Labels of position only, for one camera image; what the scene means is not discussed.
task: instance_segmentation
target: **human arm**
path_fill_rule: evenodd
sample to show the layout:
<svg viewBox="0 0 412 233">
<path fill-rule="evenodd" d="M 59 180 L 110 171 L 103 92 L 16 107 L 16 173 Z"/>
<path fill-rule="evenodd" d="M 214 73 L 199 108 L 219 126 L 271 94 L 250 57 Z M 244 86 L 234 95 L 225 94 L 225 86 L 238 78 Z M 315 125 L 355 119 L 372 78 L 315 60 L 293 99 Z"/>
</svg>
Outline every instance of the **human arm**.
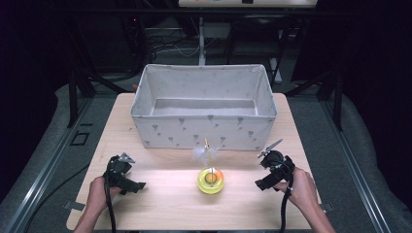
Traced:
<svg viewBox="0 0 412 233">
<path fill-rule="evenodd" d="M 286 191 L 288 183 L 276 183 L 275 188 Z M 317 233 L 333 233 L 335 230 L 318 203 L 315 183 L 309 173 L 300 168 L 293 172 L 293 191 L 289 200 L 297 206 Z"/>
<path fill-rule="evenodd" d="M 92 232 L 100 214 L 106 209 L 105 180 L 103 177 L 97 177 L 90 183 L 90 189 L 87 197 L 86 208 L 74 232 Z M 113 198 L 120 192 L 119 187 L 110 188 L 110 196 Z"/>
</svg>

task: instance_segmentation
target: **yellow object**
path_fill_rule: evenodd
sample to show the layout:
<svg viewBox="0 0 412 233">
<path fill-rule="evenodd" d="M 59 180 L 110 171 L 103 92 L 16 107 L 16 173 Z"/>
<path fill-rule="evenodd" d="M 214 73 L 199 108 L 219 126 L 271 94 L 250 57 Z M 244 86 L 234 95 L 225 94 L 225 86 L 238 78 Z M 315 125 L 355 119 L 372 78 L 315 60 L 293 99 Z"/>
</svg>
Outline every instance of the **yellow object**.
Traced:
<svg viewBox="0 0 412 233">
<path fill-rule="evenodd" d="M 197 176 L 197 185 L 207 194 L 215 194 L 222 190 L 223 183 L 223 173 L 214 167 L 200 171 Z"/>
</svg>

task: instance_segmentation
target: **fabric storage bin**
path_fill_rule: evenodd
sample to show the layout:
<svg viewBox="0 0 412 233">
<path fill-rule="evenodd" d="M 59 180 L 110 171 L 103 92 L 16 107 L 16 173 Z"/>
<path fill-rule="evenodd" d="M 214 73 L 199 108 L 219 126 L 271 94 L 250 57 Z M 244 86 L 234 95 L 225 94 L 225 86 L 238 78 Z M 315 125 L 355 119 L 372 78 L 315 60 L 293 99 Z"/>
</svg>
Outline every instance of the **fabric storage bin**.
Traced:
<svg viewBox="0 0 412 233">
<path fill-rule="evenodd" d="M 262 65 L 149 64 L 131 107 L 145 148 L 263 150 L 276 115 Z"/>
</svg>

